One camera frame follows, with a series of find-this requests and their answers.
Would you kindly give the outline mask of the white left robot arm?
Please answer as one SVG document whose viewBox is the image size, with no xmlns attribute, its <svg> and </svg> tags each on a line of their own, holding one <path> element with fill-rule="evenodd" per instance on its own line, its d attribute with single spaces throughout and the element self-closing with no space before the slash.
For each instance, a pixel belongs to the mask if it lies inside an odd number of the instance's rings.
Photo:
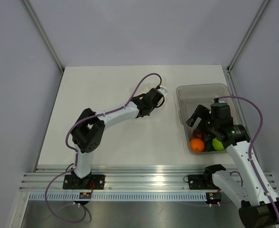
<svg viewBox="0 0 279 228">
<path fill-rule="evenodd" d="M 157 86 L 147 93 L 131 97 L 122 106 L 100 112 L 87 108 L 81 113 L 68 132 L 75 146 L 70 146 L 66 138 L 67 147 L 75 151 L 70 177 L 79 189 L 85 189 L 90 183 L 92 154 L 100 145 L 104 131 L 121 122 L 149 116 L 164 104 L 166 95 L 166 88 Z"/>
</svg>

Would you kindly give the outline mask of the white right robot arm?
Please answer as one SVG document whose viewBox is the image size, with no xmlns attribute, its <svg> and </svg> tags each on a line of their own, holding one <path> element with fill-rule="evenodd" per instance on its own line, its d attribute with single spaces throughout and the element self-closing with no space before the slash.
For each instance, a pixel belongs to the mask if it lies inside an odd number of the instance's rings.
<svg viewBox="0 0 279 228">
<path fill-rule="evenodd" d="M 243 180 L 236 182 L 223 165 L 205 167 L 201 182 L 205 187 L 222 190 L 239 210 L 239 217 L 246 228 L 279 226 L 279 196 L 270 185 L 252 152 L 252 143 L 245 127 L 235 124 L 227 103 L 213 103 L 210 108 L 198 105 L 186 121 L 205 135 L 222 143 L 233 159 Z"/>
</svg>

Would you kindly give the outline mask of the dark green avocado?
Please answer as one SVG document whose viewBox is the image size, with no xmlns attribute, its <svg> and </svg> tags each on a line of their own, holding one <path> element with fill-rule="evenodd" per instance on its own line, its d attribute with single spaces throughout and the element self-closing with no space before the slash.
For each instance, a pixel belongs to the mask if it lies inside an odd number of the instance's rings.
<svg viewBox="0 0 279 228">
<path fill-rule="evenodd" d="M 205 142 L 205 151 L 206 152 L 212 152 L 212 151 L 215 151 L 215 148 L 213 146 L 213 140 L 212 139 L 209 139 Z"/>
</svg>

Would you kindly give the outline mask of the orange fruit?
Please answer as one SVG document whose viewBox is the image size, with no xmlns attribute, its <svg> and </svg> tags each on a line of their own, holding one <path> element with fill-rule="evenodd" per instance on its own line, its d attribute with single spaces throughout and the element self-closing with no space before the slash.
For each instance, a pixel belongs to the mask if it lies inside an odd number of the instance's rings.
<svg viewBox="0 0 279 228">
<path fill-rule="evenodd" d="M 204 141 L 199 138 L 193 138 L 190 140 L 190 148 L 193 152 L 203 152 L 205 149 Z"/>
</svg>

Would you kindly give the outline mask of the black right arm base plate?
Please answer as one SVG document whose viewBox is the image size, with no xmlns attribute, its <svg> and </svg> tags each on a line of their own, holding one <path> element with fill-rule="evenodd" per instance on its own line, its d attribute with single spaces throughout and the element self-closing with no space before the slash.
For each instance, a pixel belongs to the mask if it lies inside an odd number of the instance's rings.
<svg viewBox="0 0 279 228">
<path fill-rule="evenodd" d="M 190 190 L 219 190 L 220 188 L 208 184 L 202 174 L 189 174 L 183 177 Z"/>
</svg>

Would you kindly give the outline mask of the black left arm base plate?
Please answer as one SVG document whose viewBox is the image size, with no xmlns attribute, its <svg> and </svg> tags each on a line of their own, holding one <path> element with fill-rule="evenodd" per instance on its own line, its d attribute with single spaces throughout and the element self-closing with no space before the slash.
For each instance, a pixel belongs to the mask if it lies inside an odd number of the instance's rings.
<svg viewBox="0 0 279 228">
<path fill-rule="evenodd" d="M 106 176 L 102 174 L 89 174 L 79 178 L 75 174 L 65 175 L 63 181 L 64 190 L 103 190 Z"/>
</svg>

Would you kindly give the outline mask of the clear zip top bag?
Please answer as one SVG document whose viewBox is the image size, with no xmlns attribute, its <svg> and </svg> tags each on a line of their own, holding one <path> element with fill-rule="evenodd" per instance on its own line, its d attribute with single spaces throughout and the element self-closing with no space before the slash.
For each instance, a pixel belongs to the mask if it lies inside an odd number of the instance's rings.
<svg viewBox="0 0 279 228">
<path fill-rule="evenodd" d="M 150 91 L 152 92 L 149 96 L 151 97 L 150 99 L 152 100 L 155 109 L 160 108 L 165 104 L 166 96 L 168 94 L 167 82 L 165 80 L 162 81 L 161 84 L 159 84 L 156 79 L 143 81 L 136 92 L 136 96 L 142 95 L 145 97 Z"/>
</svg>

